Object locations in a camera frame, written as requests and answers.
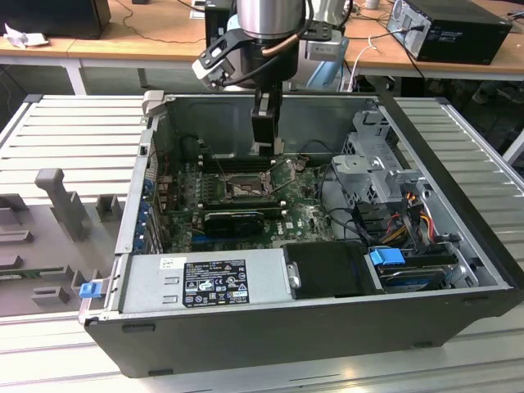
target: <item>warning label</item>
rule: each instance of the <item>warning label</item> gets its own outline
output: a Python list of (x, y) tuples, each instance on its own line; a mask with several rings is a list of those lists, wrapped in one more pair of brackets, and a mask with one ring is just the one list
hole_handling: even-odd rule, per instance
[(249, 303), (246, 261), (186, 263), (183, 268), (182, 303), (186, 307)]

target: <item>motherboard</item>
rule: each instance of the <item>motherboard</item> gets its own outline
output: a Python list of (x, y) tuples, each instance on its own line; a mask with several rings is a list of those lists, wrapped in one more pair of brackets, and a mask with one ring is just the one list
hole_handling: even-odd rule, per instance
[(335, 240), (331, 219), (318, 201), (319, 167), (306, 167), (299, 157), (250, 172), (215, 162), (217, 170), (209, 170), (204, 161), (185, 162), (159, 180), (165, 252)]

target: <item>table surface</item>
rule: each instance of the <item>table surface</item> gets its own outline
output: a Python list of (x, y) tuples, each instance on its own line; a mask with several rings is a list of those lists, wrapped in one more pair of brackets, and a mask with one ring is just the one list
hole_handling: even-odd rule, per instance
[[(475, 0), (475, 2), (499, 16), (520, 8), (507, 2), (492, 0)], [(0, 40), (0, 56), (193, 61), (205, 48), (204, 21), (189, 19), (191, 10), (176, 0), (152, 0), (149, 5), (134, 5), (131, 0), (109, 0), (109, 3), (111, 22), (99, 40), (51, 38), (51, 45), (26, 50), (12, 47), (7, 41)], [(390, 3), (382, 0), (378, 10), (363, 10), (363, 14), (375, 18), (387, 16), (390, 9)], [(124, 26), (126, 17), (126, 24), (133, 26), (133, 29)], [(386, 32), (384, 27), (374, 20), (351, 19), (347, 27), (346, 34), (350, 37), (368, 37), (371, 34)], [(144, 39), (137, 32), (148, 38), (169, 42)], [(367, 50), (359, 60), (360, 67), (413, 70), (409, 58), (394, 38), (391, 36), (377, 38), (373, 43), (378, 50)], [(359, 52), (367, 45), (366, 40), (351, 40), (346, 60), (353, 64)], [(427, 62), (417, 64), (422, 71), (521, 74), (524, 68), (524, 33), (509, 34), (491, 65)]]

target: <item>white cable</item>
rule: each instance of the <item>white cable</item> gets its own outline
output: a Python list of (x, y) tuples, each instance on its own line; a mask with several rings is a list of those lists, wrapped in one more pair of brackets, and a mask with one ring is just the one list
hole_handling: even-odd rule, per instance
[(362, 49), (362, 51), (360, 51), (359, 55), (357, 56), (357, 58), (355, 59), (355, 63), (353, 64), (353, 69), (351, 70), (351, 76), (350, 76), (350, 86), (348, 87), (347, 91), (349, 93), (352, 93), (353, 92), (353, 84), (355, 82), (355, 69), (357, 68), (357, 64), (359, 63), (359, 59), (360, 57), (362, 56), (362, 54), (364, 52), (366, 52), (368, 49), (375, 49), (377, 50), (377, 47), (375, 47), (374, 45), (371, 45), (371, 46), (367, 46), (365, 47), (364, 49)]
[[(396, 33), (403, 33), (404, 31), (406, 31), (405, 29), (398, 29), (398, 30), (395, 30), (395, 31), (391, 31), (388, 35), (382, 35), (382, 37), (387, 37), (389, 35), (392, 35), (392, 34), (396, 34)], [(374, 49), (376, 51), (378, 51), (378, 48), (373, 45), (373, 43), (371, 42), (371, 39), (372, 38), (381, 38), (381, 37), (377, 37), (375, 35), (370, 35), (368, 37), (368, 46), (365, 47), (364, 49), (362, 49), (362, 51), (360, 51), (359, 55), (357, 56), (357, 58), (355, 59), (355, 63), (353, 64), (353, 69), (351, 70), (351, 75), (350, 75), (350, 85), (349, 87), (347, 88), (347, 91), (348, 93), (352, 93), (353, 92), (353, 87), (354, 87), (354, 84), (355, 84), (355, 70), (357, 68), (357, 64), (359, 63), (359, 59), (360, 57), (364, 54), (364, 52), (366, 52), (368, 49)]]

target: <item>wooden desk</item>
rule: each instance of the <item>wooden desk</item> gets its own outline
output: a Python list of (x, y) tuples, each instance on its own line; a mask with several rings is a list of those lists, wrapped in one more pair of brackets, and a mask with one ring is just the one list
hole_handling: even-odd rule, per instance
[[(189, 43), (162, 43), (144, 39), (140, 34), (165, 41)], [(496, 15), (519, 9), (518, 5), (491, 0), (475, 0)], [(152, 0), (148, 5), (133, 5), (131, 0), (109, 0), (111, 22), (99, 40), (51, 38), (51, 45), (20, 50), (0, 39), (0, 64), (63, 66), (76, 94), (86, 94), (84, 67), (121, 67), (138, 69), (141, 85), (146, 85), (144, 69), (187, 69), (205, 48), (203, 20), (189, 19), (190, 9), (176, 0)], [(382, 0), (379, 10), (364, 10), (366, 16), (378, 17), (391, 9)], [(348, 24), (350, 37), (368, 37), (386, 30), (373, 20), (352, 19)], [(360, 58), (361, 75), (392, 75), (418, 77), (403, 48), (392, 37), (373, 41), (378, 51), (368, 50)], [(355, 58), (367, 46), (366, 40), (351, 40), (346, 60), (353, 65)], [(419, 62), (418, 67), (428, 78), (450, 79), (524, 79), (524, 34), (510, 34), (491, 65), (464, 65)]]
[[(148, 38), (180, 43), (151, 41), (126, 28), (124, 18), (131, 13), (120, 3), (134, 12), (126, 19), (127, 26), (133, 26)], [(148, 5), (132, 4), (131, 0), (109, 0), (109, 4), (111, 22), (102, 38), (77, 39), (68, 50), (69, 57), (194, 61), (206, 48), (204, 21), (189, 19), (191, 10), (176, 0), (152, 0)]]
[(0, 56), (46, 56), (67, 57), (67, 50), (73, 45), (74, 38), (48, 38), (48, 45), (19, 49), (13, 47), (6, 39), (0, 38)]
[[(390, 3), (382, 4), (376, 11), (363, 11), (366, 16), (377, 18), (391, 10)], [(519, 9), (516, 4), (475, 0), (477, 4), (498, 16)], [(353, 19), (347, 25), (349, 37), (368, 37), (384, 34), (386, 30), (376, 21)], [(367, 50), (359, 60), (360, 74), (418, 76), (404, 49), (391, 36), (377, 38), (373, 44), (378, 51)], [(352, 65), (360, 51), (368, 46), (367, 40), (351, 40), (346, 60)], [(524, 34), (510, 33), (495, 56), (491, 65), (467, 65), (450, 63), (417, 62), (417, 67), (427, 77), (456, 79), (524, 79)]]

